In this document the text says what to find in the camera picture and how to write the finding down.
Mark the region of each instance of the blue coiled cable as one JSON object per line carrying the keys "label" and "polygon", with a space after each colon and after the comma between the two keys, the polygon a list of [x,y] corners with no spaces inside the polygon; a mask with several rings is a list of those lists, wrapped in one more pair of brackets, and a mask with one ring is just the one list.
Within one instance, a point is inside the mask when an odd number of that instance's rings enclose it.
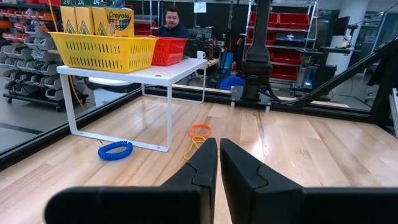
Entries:
{"label": "blue coiled cable", "polygon": [[[119,147],[126,147],[125,150],[117,153],[107,153],[108,151],[112,149],[116,149]],[[106,160],[106,161],[115,161],[119,159],[126,158],[132,153],[133,146],[131,142],[127,141],[119,141],[119,142],[114,142],[111,144],[108,144],[106,146],[101,147],[98,150],[98,155],[101,159]]]}

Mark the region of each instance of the dark jacket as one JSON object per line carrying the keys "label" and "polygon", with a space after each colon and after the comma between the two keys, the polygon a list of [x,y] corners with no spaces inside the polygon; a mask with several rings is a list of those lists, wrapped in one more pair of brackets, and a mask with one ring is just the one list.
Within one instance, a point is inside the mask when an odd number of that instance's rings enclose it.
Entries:
{"label": "dark jacket", "polygon": [[189,38],[188,29],[179,23],[173,29],[169,29],[166,26],[162,26],[159,29],[159,37],[176,37],[176,38]]}

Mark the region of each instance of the crayola box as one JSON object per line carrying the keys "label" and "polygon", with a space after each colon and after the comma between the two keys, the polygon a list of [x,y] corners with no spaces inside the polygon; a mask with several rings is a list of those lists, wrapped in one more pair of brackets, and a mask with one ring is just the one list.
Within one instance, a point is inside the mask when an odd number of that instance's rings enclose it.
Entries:
{"label": "crayola box", "polygon": [[134,11],[93,7],[96,35],[134,37]]}
{"label": "crayola box", "polygon": [[76,7],[75,12],[78,34],[94,35],[95,28],[91,7]]}
{"label": "crayola box", "polygon": [[75,7],[61,6],[61,17],[63,31],[69,34],[77,34],[77,23],[75,15]]}

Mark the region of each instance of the wooden floor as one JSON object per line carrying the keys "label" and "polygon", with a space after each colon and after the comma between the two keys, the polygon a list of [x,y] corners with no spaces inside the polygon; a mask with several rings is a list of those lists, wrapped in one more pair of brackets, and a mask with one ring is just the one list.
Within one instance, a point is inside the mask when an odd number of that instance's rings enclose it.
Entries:
{"label": "wooden floor", "polygon": [[[164,145],[166,107],[140,97],[84,129]],[[0,172],[0,223],[42,223],[46,201],[71,186],[162,184],[183,165],[187,131],[198,123],[304,186],[398,186],[398,140],[375,125],[210,103],[175,101],[173,111],[167,153],[135,148],[127,159],[105,162],[95,140],[68,136]],[[231,223],[220,169],[215,216]]]}

